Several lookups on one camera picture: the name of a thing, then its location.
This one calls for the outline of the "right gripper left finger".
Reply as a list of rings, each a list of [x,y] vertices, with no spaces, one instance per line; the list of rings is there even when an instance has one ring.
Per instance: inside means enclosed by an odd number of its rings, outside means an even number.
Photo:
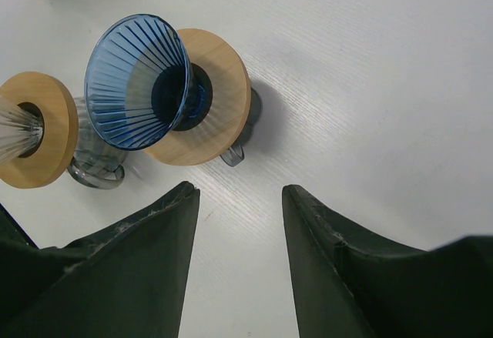
[[[151,205],[62,248],[38,248],[1,213],[3,337],[175,337],[200,191]]]

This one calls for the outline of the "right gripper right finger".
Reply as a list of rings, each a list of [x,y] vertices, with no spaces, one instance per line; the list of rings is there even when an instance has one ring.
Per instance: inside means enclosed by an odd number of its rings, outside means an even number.
[[[430,251],[397,243],[325,206],[299,185],[282,192],[302,337],[490,337],[492,239]]]

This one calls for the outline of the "grey glass carafe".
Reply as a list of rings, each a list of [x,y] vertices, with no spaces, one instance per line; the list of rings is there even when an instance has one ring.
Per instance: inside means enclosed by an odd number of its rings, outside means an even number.
[[[99,137],[92,127],[83,97],[74,99],[78,114],[78,139],[71,162],[70,176],[94,189],[114,189],[125,179],[123,162],[127,152],[116,149]]]

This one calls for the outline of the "grey plastic dripper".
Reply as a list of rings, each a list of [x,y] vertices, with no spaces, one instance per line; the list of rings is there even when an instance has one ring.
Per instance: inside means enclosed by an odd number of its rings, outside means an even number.
[[[262,100],[258,92],[251,89],[250,111],[240,135],[236,141],[220,157],[229,166],[235,167],[244,160],[244,146],[250,141],[254,126],[258,123],[262,113]]]

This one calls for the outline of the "blue plastic dripper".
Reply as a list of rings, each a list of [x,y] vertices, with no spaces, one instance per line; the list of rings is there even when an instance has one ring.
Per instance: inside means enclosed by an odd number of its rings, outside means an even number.
[[[117,149],[136,151],[170,131],[198,126],[212,105],[213,87],[168,22],[136,14],[112,25],[96,43],[84,99],[99,137]]]

